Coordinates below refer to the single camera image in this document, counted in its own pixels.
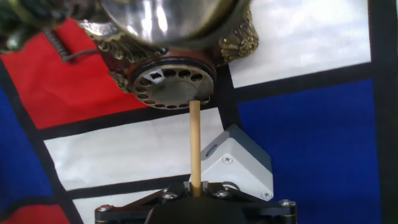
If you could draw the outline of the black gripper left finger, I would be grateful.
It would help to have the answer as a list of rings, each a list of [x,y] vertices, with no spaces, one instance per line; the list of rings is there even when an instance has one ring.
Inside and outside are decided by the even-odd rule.
[[[122,207],[102,205],[95,209],[95,223],[145,223],[158,205],[191,196],[191,183],[171,184],[135,202]]]

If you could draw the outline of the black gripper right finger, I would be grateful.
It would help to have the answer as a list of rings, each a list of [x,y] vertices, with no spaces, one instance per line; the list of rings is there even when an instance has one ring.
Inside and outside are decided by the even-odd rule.
[[[223,200],[236,205],[242,210],[248,223],[297,223],[297,204],[283,199],[268,202],[231,187],[221,182],[202,183],[202,196]]]

